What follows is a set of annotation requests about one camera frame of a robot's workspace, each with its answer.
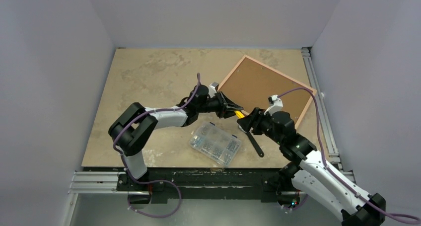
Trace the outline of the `yellow handled screwdriver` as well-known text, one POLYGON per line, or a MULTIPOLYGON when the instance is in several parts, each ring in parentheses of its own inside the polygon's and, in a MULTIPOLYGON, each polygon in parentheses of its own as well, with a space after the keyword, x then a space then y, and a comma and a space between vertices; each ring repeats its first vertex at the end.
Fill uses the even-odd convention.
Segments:
POLYGON ((239 111, 239 110, 234 111, 234 113, 235 113, 235 115, 236 115, 239 119, 241 119, 241 118, 244 118, 244 117, 245 117, 245 115, 244 115, 241 111, 239 111))

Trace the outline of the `pink picture frame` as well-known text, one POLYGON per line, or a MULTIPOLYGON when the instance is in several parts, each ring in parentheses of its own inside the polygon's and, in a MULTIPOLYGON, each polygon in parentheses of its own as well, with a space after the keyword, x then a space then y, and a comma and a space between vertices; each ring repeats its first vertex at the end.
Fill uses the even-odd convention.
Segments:
MULTIPOLYGON (((298 87, 307 88, 313 94, 317 93, 317 90, 309 85, 244 55, 219 84, 218 91, 242 106, 243 112, 249 114, 255 107, 267 109, 270 106, 270 96, 280 95, 298 87)), ((282 111, 290 114, 295 127, 298 128, 312 102, 309 93, 296 90, 284 95, 281 100, 282 111)))

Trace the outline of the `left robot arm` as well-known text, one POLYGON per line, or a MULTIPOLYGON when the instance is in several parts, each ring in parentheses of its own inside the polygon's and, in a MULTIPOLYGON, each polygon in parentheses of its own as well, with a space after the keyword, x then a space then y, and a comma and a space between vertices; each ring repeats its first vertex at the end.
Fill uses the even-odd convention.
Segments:
POLYGON ((148 184, 142 150, 154 130, 189 126, 201 113, 215 113, 217 117, 226 119, 243 109, 223 92, 210 90, 198 83, 187 97, 173 107, 148 108, 138 102, 132 103, 110 126, 108 134, 130 174, 129 185, 141 191, 148 184))

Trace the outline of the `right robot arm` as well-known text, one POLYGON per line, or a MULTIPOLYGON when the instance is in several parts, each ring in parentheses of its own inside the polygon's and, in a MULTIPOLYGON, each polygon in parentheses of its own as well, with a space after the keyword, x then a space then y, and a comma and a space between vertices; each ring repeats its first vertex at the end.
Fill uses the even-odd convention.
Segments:
POLYGON ((385 221, 378 211, 385 209, 385 199, 361 189, 326 161, 315 145, 296 131, 289 113, 269 114, 255 108, 237 123, 246 132, 273 140, 290 160, 279 176, 283 189, 294 187, 305 192, 334 214, 343 226, 379 226, 385 221))

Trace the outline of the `clear screw organizer box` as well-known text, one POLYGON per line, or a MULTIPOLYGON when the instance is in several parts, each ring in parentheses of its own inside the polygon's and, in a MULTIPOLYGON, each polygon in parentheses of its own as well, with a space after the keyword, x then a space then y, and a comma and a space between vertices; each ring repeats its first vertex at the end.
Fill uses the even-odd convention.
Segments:
POLYGON ((229 167, 242 141, 212 122, 200 125, 189 140, 190 146, 223 167, 229 167))

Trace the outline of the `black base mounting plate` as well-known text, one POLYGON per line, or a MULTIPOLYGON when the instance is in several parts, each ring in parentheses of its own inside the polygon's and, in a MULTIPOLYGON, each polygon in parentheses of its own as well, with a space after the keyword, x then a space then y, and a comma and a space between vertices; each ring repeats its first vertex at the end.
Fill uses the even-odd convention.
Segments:
POLYGON ((278 168, 150 167, 133 182, 123 168, 84 167, 96 184, 108 183, 113 193, 128 195, 135 206, 166 204, 170 199, 259 200, 295 207, 307 196, 292 186, 278 168))

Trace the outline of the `aluminium rail right side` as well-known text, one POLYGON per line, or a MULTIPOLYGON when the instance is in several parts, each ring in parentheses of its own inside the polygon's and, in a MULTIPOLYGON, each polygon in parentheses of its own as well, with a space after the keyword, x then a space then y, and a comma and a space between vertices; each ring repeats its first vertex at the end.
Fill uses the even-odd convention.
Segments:
POLYGON ((326 141, 326 149, 327 149, 328 156, 331 157, 331 160, 330 160, 331 162, 335 164, 341 164, 339 150, 336 146, 332 128, 329 121, 329 117, 327 115, 327 111, 325 108, 323 93, 321 92, 321 89, 316 77, 314 65, 311 59, 310 48, 308 47, 302 48, 301 54, 302 54, 304 65, 307 71, 310 86, 317 90, 316 101, 317 101, 318 106, 316 108, 319 112, 321 128, 324 134, 324 139, 326 141))

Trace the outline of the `aluminium rail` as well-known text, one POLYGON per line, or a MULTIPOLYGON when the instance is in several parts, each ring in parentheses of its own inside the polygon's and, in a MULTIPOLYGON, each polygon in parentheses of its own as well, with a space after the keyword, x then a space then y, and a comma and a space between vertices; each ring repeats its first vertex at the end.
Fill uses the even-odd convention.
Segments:
POLYGON ((151 196, 153 203, 167 199, 258 199, 274 202, 290 192, 327 197, 352 192, 345 185, 355 184, 340 172, 334 177, 320 167, 312 174, 305 170, 279 168, 160 168, 152 167, 138 181, 123 170, 115 172, 76 172, 72 193, 122 193, 151 196))
POLYGON ((307 71, 310 86, 317 90, 316 101, 317 101, 318 106, 316 108, 319 112, 321 128, 324 134, 324 139, 326 141, 326 149, 327 149, 328 156, 331 157, 331 160, 330 160, 331 162, 335 164, 341 164, 339 150, 336 146, 332 128, 329 121, 329 117, 327 115, 327 111, 325 108, 323 93, 321 92, 321 89, 316 77, 314 65, 311 59, 310 48, 308 47, 302 48, 301 54, 302 54, 304 65, 307 71))

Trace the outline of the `aluminium rail front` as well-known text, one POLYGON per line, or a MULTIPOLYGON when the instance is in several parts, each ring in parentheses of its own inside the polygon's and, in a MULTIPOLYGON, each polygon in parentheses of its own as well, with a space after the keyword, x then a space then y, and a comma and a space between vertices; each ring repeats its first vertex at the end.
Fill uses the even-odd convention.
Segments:
POLYGON ((122 193, 151 196, 153 203, 167 199, 258 199, 274 202, 290 192, 327 197, 352 192, 345 185, 355 184, 340 172, 334 177, 320 167, 312 174, 305 170, 279 168, 160 168, 152 167, 138 181, 123 170, 115 172, 76 172, 72 193, 122 193))

